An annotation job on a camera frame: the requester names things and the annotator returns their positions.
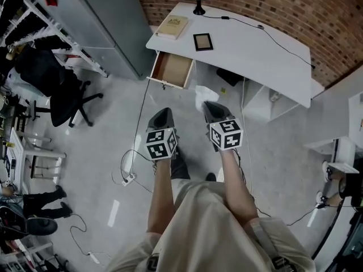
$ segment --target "curved brick wall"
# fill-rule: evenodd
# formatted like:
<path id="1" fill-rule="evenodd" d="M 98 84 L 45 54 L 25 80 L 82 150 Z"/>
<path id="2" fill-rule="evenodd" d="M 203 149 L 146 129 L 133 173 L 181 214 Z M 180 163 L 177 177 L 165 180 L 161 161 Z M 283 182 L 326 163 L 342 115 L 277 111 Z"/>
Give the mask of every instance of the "curved brick wall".
<path id="1" fill-rule="evenodd" d="M 158 26 L 182 0 L 140 1 L 150 25 Z M 306 44 L 316 66 L 313 78 L 324 86 L 363 60 L 363 0 L 206 0 L 203 4 L 251 17 Z"/>

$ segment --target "drawer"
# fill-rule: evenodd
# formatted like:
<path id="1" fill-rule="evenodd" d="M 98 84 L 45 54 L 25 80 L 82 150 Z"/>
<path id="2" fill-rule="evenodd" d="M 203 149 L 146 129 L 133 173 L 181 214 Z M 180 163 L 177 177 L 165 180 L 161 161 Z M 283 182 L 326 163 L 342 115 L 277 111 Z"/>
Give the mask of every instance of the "drawer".
<path id="1" fill-rule="evenodd" d="M 159 52 L 151 75 L 147 78 L 170 87 L 183 89 L 187 87 L 194 63 L 195 61 L 191 58 Z"/>

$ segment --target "beige book cover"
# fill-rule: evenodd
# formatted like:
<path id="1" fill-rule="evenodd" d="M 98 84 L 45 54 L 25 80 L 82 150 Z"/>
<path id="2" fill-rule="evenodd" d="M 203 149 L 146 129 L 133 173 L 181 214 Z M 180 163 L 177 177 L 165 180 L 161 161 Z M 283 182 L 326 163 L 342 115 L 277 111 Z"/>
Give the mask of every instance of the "beige book cover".
<path id="1" fill-rule="evenodd" d="M 168 39 L 177 39 L 188 23 L 185 16 L 169 15 L 156 31 L 156 35 Z"/>

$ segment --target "concrete floor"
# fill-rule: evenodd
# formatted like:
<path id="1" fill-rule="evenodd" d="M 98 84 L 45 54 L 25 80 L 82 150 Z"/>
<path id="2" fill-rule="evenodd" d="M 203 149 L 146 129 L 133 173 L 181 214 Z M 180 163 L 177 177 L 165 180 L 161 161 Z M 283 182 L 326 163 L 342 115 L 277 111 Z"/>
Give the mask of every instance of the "concrete floor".
<path id="1" fill-rule="evenodd" d="M 180 137 L 179 146 L 187 157 L 189 173 L 194 180 L 203 180 L 208 172 L 218 174 L 221 170 L 220 157 L 205 136 L 205 120 L 198 111 L 204 98 L 215 99 L 216 95 L 196 86 L 204 84 L 215 90 L 219 95 L 218 102 L 227 105 L 242 121 L 242 85 L 230 87 L 216 77 L 213 69 L 208 82 L 202 82 L 198 79 L 199 70 L 197 68 L 196 79 L 191 82 L 189 90 L 168 87 L 163 90 L 161 84 L 150 82 L 136 143 L 136 149 L 145 154 L 142 140 L 148 120 L 162 108 L 170 107 Z M 146 230 L 151 201 L 151 193 L 146 189 L 152 190 L 154 181 L 151 163 L 134 156 L 133 170 L 137 181 L 146 189 L 135 182 L 127 187 L 116 185 L 111 180 L 111 174 L 116 182 L 121 183 L 120 160 L 125 151 L 132 148 L 148 81 L 113 76 L 102 78 L 88 71 L 82 71 L 78 76 L 92 81 L 88 95 L 104 93 L 103 99 L 87 103 L 86 113 L 95 125 L 88 127 L 83 119 L 78 118 L 73 129 L 67 123 L 53 127 L 50 114 L 44 113 L 34 123 L 29 123 L 27 131 L 51 137 L 51 147 L 67 153 L 60 184 L 68 193 L 66 202 L 87 223 L 86 233 L 74 230 L 78 244 L 85 253 L 92 251 L 113 256 L 125 243 L 137 241 Z M 221 87 L 226 88 L 225 94 L 220 92 Z M 37 103 L 46 104 L 47 99 L 37 98 Z M 306 113 L 305 108 L 298 107 L 264 126 L 246 119 L 251 166 L 246 134 L 239 149 L 247 185 L 250 187 L 252 182 L 252 193 L 258 207 L 270 215 L 281 217 L 286 223 L 292 223 L 312 210 L 315 195 L 324 186 L 322 156 L 302 146 Z M 130 161 L 131 157 L 125 160 L 124 169 L 129 169 Z M 31 180 L 29 184 L 32 193 L 54 190 L 54 183 L 48 180 Z M 109 218 L 115 201 L 119 202 L 119 208 L 112 223 Z M 58 207 L 59 203 L 50 206 Z M 310 254 L 320 243 L 334 213 L 333 208 L 319 210 L 310 228 L 307 227 L 310 215 L 291 226 L 291 231 Z M 68 259 L 74 271 L 100 271 L 102 268 L 90 257 L 84 256 L 71 238 L 70 226 L 84 228 L 81 220 L 72 216 L 57 221 L 58 231 L 50 237 L 55 252 Z M 96 254 L 103 266 L 109 262 L 108 255 Z"/>

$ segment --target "white cube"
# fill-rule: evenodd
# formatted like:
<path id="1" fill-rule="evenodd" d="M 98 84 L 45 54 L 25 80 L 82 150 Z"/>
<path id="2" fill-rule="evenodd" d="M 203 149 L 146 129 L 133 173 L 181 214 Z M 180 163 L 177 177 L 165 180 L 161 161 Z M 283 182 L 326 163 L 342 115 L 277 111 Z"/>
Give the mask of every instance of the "white cube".
<path id="1" fill-rule="evenodd" d="M 209 124 L 210 140 L 220 150 L 228 150 L 242 145 L 243 130 L 238 119 Z"/>
<path id="2" fill-rule="evenodd" d="M 174 128 L 148 132 L 145 148 L 152 160 L 171 158 L 177 145 Z"/>

